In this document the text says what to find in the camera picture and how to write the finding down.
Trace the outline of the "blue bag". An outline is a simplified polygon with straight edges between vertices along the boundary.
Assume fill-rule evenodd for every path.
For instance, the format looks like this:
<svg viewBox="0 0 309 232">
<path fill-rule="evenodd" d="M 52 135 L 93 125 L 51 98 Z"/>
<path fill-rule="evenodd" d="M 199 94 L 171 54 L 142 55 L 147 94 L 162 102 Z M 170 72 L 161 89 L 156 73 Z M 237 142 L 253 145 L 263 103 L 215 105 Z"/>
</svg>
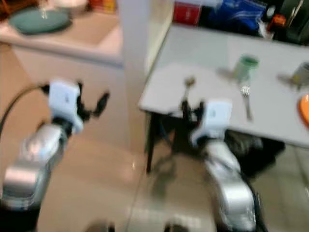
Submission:
<svg viewBox="0 0 309 232">
<path fill-rule="evenodd" d="M 216 7 L 205 9 L 199 25 L 209 29 L 260 36 L 260 21 L 267 3 L 260 0 L 222 0 Z"/>
</svg>

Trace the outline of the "red box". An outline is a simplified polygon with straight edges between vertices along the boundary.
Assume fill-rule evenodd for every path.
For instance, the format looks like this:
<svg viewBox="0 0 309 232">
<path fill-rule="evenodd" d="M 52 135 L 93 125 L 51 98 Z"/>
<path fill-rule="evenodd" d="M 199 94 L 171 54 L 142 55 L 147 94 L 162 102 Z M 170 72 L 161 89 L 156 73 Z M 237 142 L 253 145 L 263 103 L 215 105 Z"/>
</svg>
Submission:
<svg viewBox="0 0 309 232">
<path fill-rule="evenodd" d="M 172 22 L 175 24 L 198 26 L 202 6 L 199 4 L 175 2 Z"/>
</svg>

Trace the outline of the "black table leg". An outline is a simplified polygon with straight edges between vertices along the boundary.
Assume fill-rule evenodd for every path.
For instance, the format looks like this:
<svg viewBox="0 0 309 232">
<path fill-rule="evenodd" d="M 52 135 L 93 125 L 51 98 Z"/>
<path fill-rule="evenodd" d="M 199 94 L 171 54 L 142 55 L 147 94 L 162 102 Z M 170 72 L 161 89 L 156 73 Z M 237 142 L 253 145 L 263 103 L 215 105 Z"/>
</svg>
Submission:
<svg viewBox="0 0 309 232">
<path fill-rule="evenodd" d="M 156 113 L 150 113 L 150 122 L 148 134 L 146 137 L 146 174 L 150 174 L 152 171 L 153 150 L 161 133 L 159 123 L 160 115 Z"/>
</svg>

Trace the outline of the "orange plate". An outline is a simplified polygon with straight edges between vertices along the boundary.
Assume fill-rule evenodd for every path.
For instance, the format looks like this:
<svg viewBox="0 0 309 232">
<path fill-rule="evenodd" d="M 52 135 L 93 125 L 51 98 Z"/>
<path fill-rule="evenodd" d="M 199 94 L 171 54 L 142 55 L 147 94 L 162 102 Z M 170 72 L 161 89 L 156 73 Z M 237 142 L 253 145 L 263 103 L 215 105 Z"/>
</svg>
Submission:
<svg viewBox="0 0 309 232">
<path fill-rule="evenodd" d="M 305 93 L 300 97 L 297 108 L 301 121 L 306 126 L 307 130 L 309 130 L 309 93 Z"/>
</svg>

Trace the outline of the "metal spoon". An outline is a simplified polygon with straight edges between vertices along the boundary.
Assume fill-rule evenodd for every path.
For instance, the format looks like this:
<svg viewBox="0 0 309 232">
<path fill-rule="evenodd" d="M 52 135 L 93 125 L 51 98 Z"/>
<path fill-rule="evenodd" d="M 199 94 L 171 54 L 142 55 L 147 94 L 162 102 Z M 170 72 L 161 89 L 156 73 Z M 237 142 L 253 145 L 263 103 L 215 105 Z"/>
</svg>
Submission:
<svg viewBox="0 0 309 232">
<path fill-rule="evenodd" d="M 192 86 L 194 86 L 195 82 L 196 82 L 196 79 L 195 79 L 194 75 L 187 77 L 187 79 L 184 80 L 185 90 L 184 90 L 184 93 L 183 93 L 182 102 L 188 101 L 188 93 L 190 92 Z"/>
</svg>

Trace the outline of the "green plate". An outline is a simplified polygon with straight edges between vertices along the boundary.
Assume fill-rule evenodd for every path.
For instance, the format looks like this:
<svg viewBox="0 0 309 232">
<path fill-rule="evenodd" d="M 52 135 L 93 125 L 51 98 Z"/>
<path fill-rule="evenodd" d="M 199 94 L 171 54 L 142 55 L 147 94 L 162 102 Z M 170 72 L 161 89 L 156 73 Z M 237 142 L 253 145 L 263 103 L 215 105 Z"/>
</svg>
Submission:
<svg viewBox="0 0 309 232">
<path fill-rule="evenodd" d="M 70 27 L 69 14 L 55 9 L 30 7 L 9 17 L 9 25 L 25 35 L 53 33 Z"/>
</svg>

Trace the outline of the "small orange object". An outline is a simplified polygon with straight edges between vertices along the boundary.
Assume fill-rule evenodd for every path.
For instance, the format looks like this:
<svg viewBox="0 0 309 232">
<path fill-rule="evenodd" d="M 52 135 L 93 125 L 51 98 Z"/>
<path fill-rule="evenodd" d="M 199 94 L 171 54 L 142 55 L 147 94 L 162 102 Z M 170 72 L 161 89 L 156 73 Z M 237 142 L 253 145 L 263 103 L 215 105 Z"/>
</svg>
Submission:
<svg viewBox="0 0 309 232">
<path fill-rule="evenodd" d="M 277 33 L 286 27 L 286 17 L 282 14 L 276 14 L 272 17 L 269 25 L 267 26 L 267 31 L 270 33 Z"/>
</svg>

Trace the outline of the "white counter cabinet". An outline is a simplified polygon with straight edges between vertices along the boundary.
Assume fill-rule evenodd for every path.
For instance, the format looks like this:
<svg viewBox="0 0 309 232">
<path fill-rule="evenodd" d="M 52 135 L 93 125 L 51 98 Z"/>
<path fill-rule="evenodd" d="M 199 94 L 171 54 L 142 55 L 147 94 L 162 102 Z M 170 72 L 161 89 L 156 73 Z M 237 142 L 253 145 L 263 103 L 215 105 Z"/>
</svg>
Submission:
<svg viewBox="0 0 309 232">
<path fill-rule="evenodd" d="M 122 83 L 124 78 L 117 15 L 82 14 L 67 29 L 44 35 L 23 35 L 3 23 L 0 39 L 10 46 L 3 60 L 17 64 L 31 80 L 62 77 L 105 87 Z"/>
</svg>

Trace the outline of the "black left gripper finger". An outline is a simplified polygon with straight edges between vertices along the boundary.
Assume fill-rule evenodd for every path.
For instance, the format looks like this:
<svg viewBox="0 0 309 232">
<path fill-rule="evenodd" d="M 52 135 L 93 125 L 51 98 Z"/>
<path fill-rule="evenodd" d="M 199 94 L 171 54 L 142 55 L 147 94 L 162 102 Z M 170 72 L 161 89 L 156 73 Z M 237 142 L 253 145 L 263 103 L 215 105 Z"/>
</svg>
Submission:
<svg viewBox="0 0 309 232">
<path fill-rule="evenodd" d="M 96 118 L 99 118 L 102 115 L 102 113 L 106 109 L 109 99 L 110 99 L 110 93 L 108 91 L 103 93 L 103 95 L 100 97 L 96 105 Z"/>
</svg>

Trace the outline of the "metal fork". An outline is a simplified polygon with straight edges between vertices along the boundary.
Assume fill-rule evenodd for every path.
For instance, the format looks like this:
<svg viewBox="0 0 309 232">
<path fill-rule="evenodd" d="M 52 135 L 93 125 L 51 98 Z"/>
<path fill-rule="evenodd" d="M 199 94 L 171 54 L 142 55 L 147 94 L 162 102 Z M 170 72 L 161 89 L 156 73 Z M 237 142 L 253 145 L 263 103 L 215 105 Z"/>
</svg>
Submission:
<svg viewBox="0 0 309 232">
<path fill-rule="evenodd" d="M 248 121 L 253 121 L 253 113 L 250 108 L 250 86 L 244 85 L 240 87 L 243 102 L 245 104 L 246 117 Z"/>
</svg>

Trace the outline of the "green cup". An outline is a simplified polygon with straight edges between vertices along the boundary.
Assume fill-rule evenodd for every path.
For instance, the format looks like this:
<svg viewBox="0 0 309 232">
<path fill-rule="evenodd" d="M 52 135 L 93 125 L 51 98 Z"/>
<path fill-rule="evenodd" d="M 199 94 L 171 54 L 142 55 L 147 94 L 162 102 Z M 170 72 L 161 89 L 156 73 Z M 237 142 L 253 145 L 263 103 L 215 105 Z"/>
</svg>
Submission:
<svg viewBox="0 0 309 232">
<path fill-rule="evenodd" d="M 249 82 L 259 64 L 260 60 L 256 56 L 249 54 L 241 55 L 233 69 L 234 79 L 239 84 Z"/>
</svg>

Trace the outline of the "white bowl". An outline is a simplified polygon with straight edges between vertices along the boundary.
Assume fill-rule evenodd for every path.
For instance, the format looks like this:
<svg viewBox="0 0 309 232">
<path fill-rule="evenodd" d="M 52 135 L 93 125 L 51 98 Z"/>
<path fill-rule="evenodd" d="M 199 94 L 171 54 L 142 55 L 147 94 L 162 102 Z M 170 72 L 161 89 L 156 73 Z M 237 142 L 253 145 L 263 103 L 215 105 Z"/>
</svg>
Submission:
<svg viewBox="0 0 309 232">
<path fill-rule="evenodd" d="M 51 0 L 55 8 L 72 13 L 83 13 L 88 7 L 89 0 Z"/>
</svg>

